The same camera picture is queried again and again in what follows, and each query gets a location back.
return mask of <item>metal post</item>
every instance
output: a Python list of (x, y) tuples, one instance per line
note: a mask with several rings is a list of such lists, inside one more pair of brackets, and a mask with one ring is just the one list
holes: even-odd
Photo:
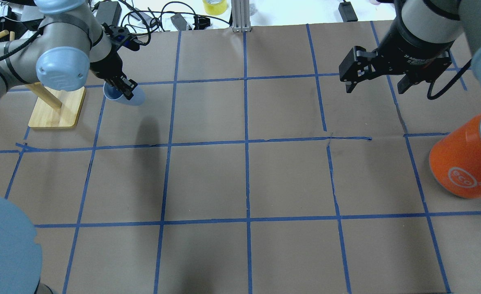
[(233, 32), (251, 31), (249, 19), (249, 0), (231, 0)]

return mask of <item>wooden base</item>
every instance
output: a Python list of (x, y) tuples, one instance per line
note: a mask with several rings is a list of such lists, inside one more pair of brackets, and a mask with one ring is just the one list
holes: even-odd
[(46, 104), (43, 100), (37, 99), (33, 108), (32, 116), (28, 126), (30, 128), (54, 128), (54, 129), (71, 129), (77, 125), (82, 102), (86, 95), (85, 87), (76, 91), (56, 91), (48, 88), (55, 97), (57, 97), (63, 106), (54, 109)]

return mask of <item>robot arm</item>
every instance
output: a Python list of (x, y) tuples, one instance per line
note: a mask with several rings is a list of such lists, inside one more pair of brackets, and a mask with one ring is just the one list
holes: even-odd
[[(42, 36), (0, 61), (0, 98), (14, 86), (38, 81), (52, 89), (74, 91), (85, 85), (89, 69), (128, 100), (132, 98), (137, 83), (126, 78), (117, 54), (129, 37), (108, 26), (103, 31), (85, 0), (35, 0), (35, 4), (45, 15), (39, 29)], [(26, 41), (0, 43), (0, 56)]]
[(481, 83), (481, 1), (395, 0), (397, 17), (378, 48), (355, 46), (339, 66), (351, 93), (359, 82), (386, 74), (405, 75), (399, 93), (434, 81), (451, 65), (449, 49), (465, 31), (472, 69)]

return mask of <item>yellow tape roll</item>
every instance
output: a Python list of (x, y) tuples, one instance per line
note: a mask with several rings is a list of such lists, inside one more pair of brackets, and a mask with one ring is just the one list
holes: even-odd
[(209, 15), (220, 15), (228, 8), (226, 0), (202, 0), (202, 2)]

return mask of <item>orange bucket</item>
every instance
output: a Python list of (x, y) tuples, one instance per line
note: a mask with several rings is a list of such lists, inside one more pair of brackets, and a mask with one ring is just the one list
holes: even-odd
[(429, 155), (436, 180), (464, 198), (481, 197), (481, 114), (436, 143)]

